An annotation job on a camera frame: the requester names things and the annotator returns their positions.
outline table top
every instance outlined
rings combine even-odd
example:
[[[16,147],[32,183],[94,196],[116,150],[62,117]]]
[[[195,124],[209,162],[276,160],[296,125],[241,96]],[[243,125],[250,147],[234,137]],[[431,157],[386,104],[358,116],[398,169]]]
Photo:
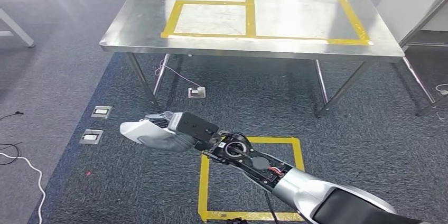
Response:
[[[370,0],[127,0],[104,51],[397,62]]]

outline white cable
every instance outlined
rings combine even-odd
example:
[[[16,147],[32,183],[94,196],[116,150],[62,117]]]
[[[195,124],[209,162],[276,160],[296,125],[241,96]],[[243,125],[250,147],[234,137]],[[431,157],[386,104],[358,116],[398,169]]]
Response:
[[[439,91],[442,95],[448,95],[448,90],[440,90],[439,87],[448,86],[448,83],[440,84],[435,87],[435,90]]]
[[[4,154],[4,153],[0,153],[0,154],[3,155],[4,157],[10,158],[10,159],[23,159],[23,160],[25,160],[28,163],[28,166],[30,166],[30,168],[32,168],[32,169],[36,170],[37,172],[39,172],[38,187],[39,187],[39,190],[41,190],[43,197],[42,197],[41,204],[39,205],[38,215],[39,215],[39,224],[42,224],[42,205],[43,205],[43,203],[45,201],[45,197],[46,197],[45,191],[42,188],[42,171],[36,169],[33,165],[31,165],[31,162],[27,158],[25,158],[25,157],[12,157],[12,156],[9,156],[9,155]]]
[[[187,79],[187,78],[185,78],[184,76],[182,76],[180,73],[178,73],[178,72],[176,72],[174,69],[172,69],[171,67],[169,67],[169,66],[164,66],[163,65],[163,62],[165,61],[165,59],[162,59],[161,61],[160,61],[160,63],[158,64],[158,68],[155,70],[155,75],[156,76],[159,76],[159,74],[160,74],[160,70],[163,68],[163,67],[165,67],[165,68],[168,68],[168,69],[170,69],[171,71],[173,71],[175,74],[177,74],[179,77],[181,77],[182,79],[184,79],[184,80],[186,80],[186,81],[188,81],[188,82],[190,82],[190,83],[193,83],[193,84],[195,84],[196,86],[198,86],[198,87],[201,87],[201,85],[199,85],[199,84],[197,84],[196,82],[194,82],[194,81],[191,81],[191,80],[189,80],[189,79]]]

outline table leg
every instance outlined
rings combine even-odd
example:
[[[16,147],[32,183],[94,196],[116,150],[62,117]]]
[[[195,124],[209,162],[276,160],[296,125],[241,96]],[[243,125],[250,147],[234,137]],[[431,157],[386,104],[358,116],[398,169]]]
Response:
[[[165,75],[165,66],[168,65],[168,60],[170,59],[170,54],[166,54],[165,55],[165,59],[163,60],[162,65],[164,65],[163,67],[160,68],[160,72],[158,74],[158,78],[157,78],[157,82],[155,83],[155,87],[154,87],[154,96],[157,96],[158,94],[158,90],[160,89],[160,86],[162,85],[162,81],[163,81],[163,77]]]
[[[325,83],[323,81],[321,65],[319,64],[319,60],[318,59],[314,60],[314,64],[316,66],[316,73],[318,74],[319,86],[321,88],[321,95],[322,95],[323,104],[326,105],[328,103],[328,96],[326,95],[326,89],[325,89]]]
[[[325,104],[325,106],[319,111],[317,117],[322,117],[325,113],[334,106],[341,96],[356,82],[356,80],[367,71],[367,69],[372,65],[372,62],[363,62],[356,71],[350,76],[350,78],[342,85],[338,92],[330,99],[330,101]]]
[[[403,57],[403,61],[404,61],[405,65],[406,65],[407,69],[412,74],[412,76],[414,76],[415,81],[417,81],[418,85],[420,86],[420,88],[425,93],[426,98],[428,99],[428,101],[431,104],[435,103],[434,97],[431,95],[430,91],[426,88],[425,84],[423,84],[423,80],[420,79],[420,77],[418,76],[417,72],[414,70],[414,68],[410,64],[409,60],[407,60],[406,57]]]
[[[158,105],[157,99],[155,98],[153,91],[148,86],[148,83],[146,81],[145,76],[143,75],[142,68],[138,64],[137,58],[135,57],[135,54],[133,53],[126,53],[126,58],[129,62],[130,67],[134,71],[135,75],[137,76],[138,81],[143,87],[143,90],[145,91],[146,97],[150,100],[150,102],[154,105],[157,112],[162,111],[160,106]]]
[[[435,103],[430,104],[428,107],[420,110],[416,115],[417,116],[423,116],[426,113],[428,113],[429,111],[431,111],[433,108],[436,108],[444,103],[448,103],[448,96],[443,96],[442,98],[440,98],[439,100],[437,100]]]
[[[34,40],[16,23],[14,20],[0,8],[0,19],[8,25],[16,35],[18,35],[29,48],[35,47]]]

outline red wire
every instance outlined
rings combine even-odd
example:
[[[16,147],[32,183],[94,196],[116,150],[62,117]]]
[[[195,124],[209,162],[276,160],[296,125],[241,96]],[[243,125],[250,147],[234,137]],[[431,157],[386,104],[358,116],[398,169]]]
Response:
[[[270,170],[270,171],[273,171],[273,172],[276,173],[278,176],[283,176],[283,173],[282,173],[279,169],[277,169],[277,168],[275,168],[275,167],[268,167],[267,169]]]

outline white table leg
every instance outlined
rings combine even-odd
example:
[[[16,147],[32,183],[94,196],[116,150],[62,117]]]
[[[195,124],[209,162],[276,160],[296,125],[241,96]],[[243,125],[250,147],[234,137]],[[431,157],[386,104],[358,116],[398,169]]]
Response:
[[[16,23],[14,20],[0,8],[0,20],[3,20],[18,35],[29,48],[34,47],[34,40]]]

